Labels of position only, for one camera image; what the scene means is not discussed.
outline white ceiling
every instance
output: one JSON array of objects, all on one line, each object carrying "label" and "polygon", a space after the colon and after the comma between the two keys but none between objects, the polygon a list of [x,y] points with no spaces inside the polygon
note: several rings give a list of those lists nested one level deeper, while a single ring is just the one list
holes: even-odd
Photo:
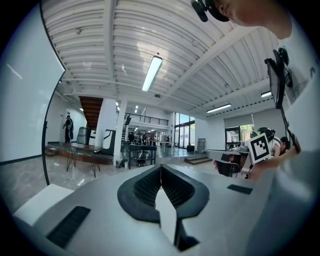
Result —
[{"label": "white ceiling", "polygon": [[[264,60],[273,57],[278,45],[265,28],[211,16],[203,23],[190,0],[46,0],[42,8],[67,69],[60,88],[71,100],[81,95],[128,99],[133,106],[158,106],[198,118],[274,105],[270,97],[261,99],[269,91]],[[144,92],[157,53],[162,66]],[[206,113],[228,103],[232,107],[225,113]]]}]

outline camera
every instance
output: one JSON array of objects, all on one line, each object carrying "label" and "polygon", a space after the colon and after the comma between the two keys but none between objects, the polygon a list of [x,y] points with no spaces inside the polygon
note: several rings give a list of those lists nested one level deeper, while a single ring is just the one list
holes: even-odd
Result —
[{"label": "camera", "polygon": [[225,16],[223,16],[219,10],[215,7],[213,0],[205,0],[205,4],[202,0],[192,0],[191,5],[193,9],[195,10],[196,14],[198,14],[199,18],[203,22],[208,21],[208,17],[206,15],[206,12],[209,11],[209,13],[218,21],[221,22],[228,22],[229,19]]}]

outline white column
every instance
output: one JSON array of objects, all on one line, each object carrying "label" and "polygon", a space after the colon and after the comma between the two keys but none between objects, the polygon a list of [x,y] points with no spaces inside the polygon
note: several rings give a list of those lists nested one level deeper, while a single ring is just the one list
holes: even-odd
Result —
[{"label": "white column", "polygon": [[129,134],[129,125],[125,127],[125,135],[124,135],[124,141],[128,141],[128,134]]},{"label": "white column", "polygon": [[99,113],[98,123],[96,125],[94,145],[96,147],[102,147],[102,144],[104,142],[105,131],[107,129],[115,131],[116,126],[116,101],[114,99],[104,98]]},{"label": "white column", "polygon": [[127,109],[127,100],[122,100],[120,105],[120,111],[118,116],[118,122],[116,124],[115,140],[114,140],[114,152],[113,152],[113,165],[116,166],[116,160],[120,158],[121,154],[121,139],[122,131],[125,123],[125,114]]}]

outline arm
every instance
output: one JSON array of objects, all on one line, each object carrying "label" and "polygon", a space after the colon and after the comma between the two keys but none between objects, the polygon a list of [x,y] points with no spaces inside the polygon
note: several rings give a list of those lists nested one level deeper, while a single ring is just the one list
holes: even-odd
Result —
[{"label": "arm", "polygon": [[258,180],[261,173],[264,170],[269,169],[269,168],[276,168],[280,164],[282,164],[285,160],[287,160],[288,158],[291,158],[292,156],[295,156],[296,154],[297,154],[297,151],[293,147],[290,150],[288,150],[286,153],[284,153],[283,155],[280,155],[278,157],[274,157],[272,159],[264,160],[261,162],[257,162],[250,172],[249,179],[255,180],[255,181]]},{"label": "arm", "polygon": [[280,156],[280,153],[281,153],[281,150],[280,150],[280,147],[276,144],[273,146],[273,157],[274,158],[277,158]]}]

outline woman in black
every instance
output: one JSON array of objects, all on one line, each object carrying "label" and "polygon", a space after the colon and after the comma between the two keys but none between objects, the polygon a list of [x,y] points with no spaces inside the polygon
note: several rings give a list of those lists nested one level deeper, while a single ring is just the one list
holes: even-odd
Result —
[{"label": "woman in black", "polygon": [[70,118],[70,115],[66,116],[66,121],[63,124],[62,129],[65,128],[64,130],[64,143],[70,143],[70,136],[69,136],[69,132],[73,130],[73,121]]}]

